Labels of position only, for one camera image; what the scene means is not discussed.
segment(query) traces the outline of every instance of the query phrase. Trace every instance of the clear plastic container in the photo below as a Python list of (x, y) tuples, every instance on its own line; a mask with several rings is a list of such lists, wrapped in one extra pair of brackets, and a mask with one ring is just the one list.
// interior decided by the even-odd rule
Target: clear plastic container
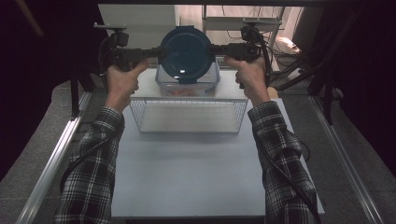
[(142, 73), (139, 90), (131, 96), (141, 133), (239, 133), (248, 98), (234, 82), (235, 71), (220, 71), (215, 78), (202, 77), (189, 85), (160, 73), (157, 69)]
[(219, 65), (212, 63), (209, 70), (195, 84), (179, 84), (168, 76), (159, 64), (155, 77), (163, 96), (214, 96), (220, 82)]

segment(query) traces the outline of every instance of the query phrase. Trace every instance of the metal frame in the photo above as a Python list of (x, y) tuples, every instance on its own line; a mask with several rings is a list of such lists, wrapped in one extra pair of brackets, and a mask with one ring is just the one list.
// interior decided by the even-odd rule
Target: metal frame
[(58, 171), (64, 157), (64, 153), (71, 142), (72, 136), (81, 122), (81, 117), (85, 112), (85, 108), (87, 107), (89, 100), (91, 99), (91, 95), (92, 94), (89, 92), (84, 92), (81, 96), (81, 99), (79, 100), (80, 111), (78, 115), (66, 124), (61, 138), (56, 144), (55, 149), (53, 149), (52, 155), (50, 156), (43, 173), (41, 173), (40, 178), (35, 184), (35, 188), (30, 194), (29, 199), (23, 207), (16, 223), (25, 224), (32, 223), (34, 221), (35, 215), (37, 214), (38, 209), (50, 188), (52, 180)]
[[(80, 3), (78, 0), (63, 0), (66, 3)], [(95, 4), (135, 5), (212, 5), (212, 6), (268, 6), (268, 7), (327, 7), (353, 6), (363, 0), (86, 0)]]
[(325, 133), (332, 142), (332, 148), (334, 149), (338, 160), (344, 168), (344, 171), (346, 172), (346, 177), (348, 178), (350, 185), (355, 191), (355, 194), (357, 195), (358, 200), (361, 203), (361, 207), (363, 208), (363, 211), (368, 217), (370, 223), (384, 223), (382, 217), (378, 213), (378, 209), (375, 205), (373, 198), (370, 195), (370, 192), (364, 186), (361, 177), (358, 175), (358, 172), (355, 169), (355, 166), (347, 155), (346, 149), (341, 143), (341, 140), (338, 138), (337, 132), (332, 125), (329, 125), (327, 123), (326, 118), (322, 115), (321, 111), (323, 111), (323, 108), (320, 104), (319, 98), (310, 96), (309, 100), (317, 112), (319, 121), (323, 126)]
[[(272, 58), (272, 52), (274, 52), (274, 44), (276, 42), (277, 32), (282, 24), (283, 14), (285, 7), (282, 7), (274, 18), (241, 18), (241, 17), (208, 17), (207, 16), (207, 5), (202, 5), (202, 30), (206, 34), (207, 30), (214, 31), (240, 31), (243, 22), (255, 22), (256, 27), (261, 31), (271, 32), (271, 37), (268, 41), (268, 47), (271, 52), (268, 52), (269, 57)], [(279, 72), (279, 66), (276, 60), (272, 60), (273, 72)]]

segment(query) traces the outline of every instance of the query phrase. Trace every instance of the white table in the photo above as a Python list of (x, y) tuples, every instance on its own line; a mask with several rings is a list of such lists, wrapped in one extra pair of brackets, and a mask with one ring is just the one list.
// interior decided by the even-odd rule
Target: white table
[[(282, 100), (274, 100), (292, 131)], [(239, 134), (140, 133), (129, 109), (124, 117), (113, 217), (265, 216), (248, 116)]]

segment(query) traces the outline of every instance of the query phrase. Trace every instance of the hand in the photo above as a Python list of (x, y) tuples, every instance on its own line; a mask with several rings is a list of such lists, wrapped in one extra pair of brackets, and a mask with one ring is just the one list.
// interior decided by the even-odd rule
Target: hand
[(271, 101), (265, 86), (265, 60), (263, 57), (252, 63), (237, 61), (232, 57), (224, 57), (224, 62), (238, 70), (235, 74), (235, 82), (241, 82), (245, 86), (245, 95), (253, 105), (259, 105)]
[(107, 68), (108, 96), (106, 106), (122, 114), (123, 109), (131, 103), (131, 94), (139, 89), (137, 78), (149, 67), (149, 59), (140, 62), (129, 72), (122, 72), (116, 65)]

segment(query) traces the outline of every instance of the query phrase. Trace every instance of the white surface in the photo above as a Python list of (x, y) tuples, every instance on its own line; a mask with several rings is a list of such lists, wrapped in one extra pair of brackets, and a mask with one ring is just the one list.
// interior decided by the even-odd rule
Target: white surface
[(161, 45), (163, 37), (175, 29), (179, 21), (173, 5), (109, 5), (99, 4), (105, 24), (127, 26), (128, 48), (152, 49)]
[[(283, 102), (275, 101), (292, 131)], [(265, 216), (262, 168), (247, 116), (239, 134), (140, 133), (131, 110), (124, 117), (113, 217)]]

